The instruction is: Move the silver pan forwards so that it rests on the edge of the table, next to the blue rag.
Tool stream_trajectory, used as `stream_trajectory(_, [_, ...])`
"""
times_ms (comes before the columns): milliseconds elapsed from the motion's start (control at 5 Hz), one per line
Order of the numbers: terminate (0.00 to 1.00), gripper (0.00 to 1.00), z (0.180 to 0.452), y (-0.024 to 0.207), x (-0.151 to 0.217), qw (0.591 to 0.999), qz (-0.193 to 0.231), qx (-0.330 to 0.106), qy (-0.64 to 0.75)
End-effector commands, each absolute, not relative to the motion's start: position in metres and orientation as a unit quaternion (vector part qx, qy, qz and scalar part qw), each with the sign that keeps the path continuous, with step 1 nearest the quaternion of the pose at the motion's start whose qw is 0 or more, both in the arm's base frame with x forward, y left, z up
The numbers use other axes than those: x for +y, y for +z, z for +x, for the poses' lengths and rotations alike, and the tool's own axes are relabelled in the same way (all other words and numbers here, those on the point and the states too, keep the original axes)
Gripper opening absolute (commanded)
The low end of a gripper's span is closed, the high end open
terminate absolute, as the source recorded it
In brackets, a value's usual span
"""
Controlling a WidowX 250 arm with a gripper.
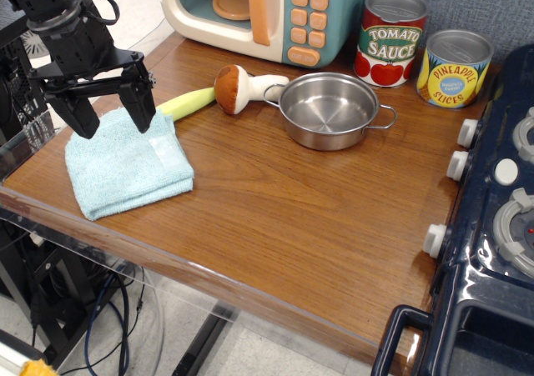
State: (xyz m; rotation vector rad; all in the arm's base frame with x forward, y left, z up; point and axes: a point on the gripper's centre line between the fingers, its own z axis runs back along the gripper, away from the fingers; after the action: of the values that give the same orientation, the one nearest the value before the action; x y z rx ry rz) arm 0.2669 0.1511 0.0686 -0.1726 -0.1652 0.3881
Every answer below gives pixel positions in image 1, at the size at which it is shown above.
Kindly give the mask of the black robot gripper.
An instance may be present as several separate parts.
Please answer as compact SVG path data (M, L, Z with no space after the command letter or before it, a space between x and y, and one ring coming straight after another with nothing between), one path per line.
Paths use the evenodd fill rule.
M90 139L100 124L88 98L118 94L135 126L148 131L156 112L154 87L144 55L114 46L93 0L42 0L29 6L27 25L48 49L52 62L33 74L58 116L80 137Z

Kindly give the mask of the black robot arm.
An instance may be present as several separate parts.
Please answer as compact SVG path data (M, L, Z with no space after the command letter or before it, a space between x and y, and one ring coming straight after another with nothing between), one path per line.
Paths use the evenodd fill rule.
M28 76L38 82L46 103L80 137L90 139L100 120L90 98L116 94L134 125L145 133L156 112L150 72L140 52L116 48L108 28L120 16L103 18L93 0L8 0L27 17L51 62Z

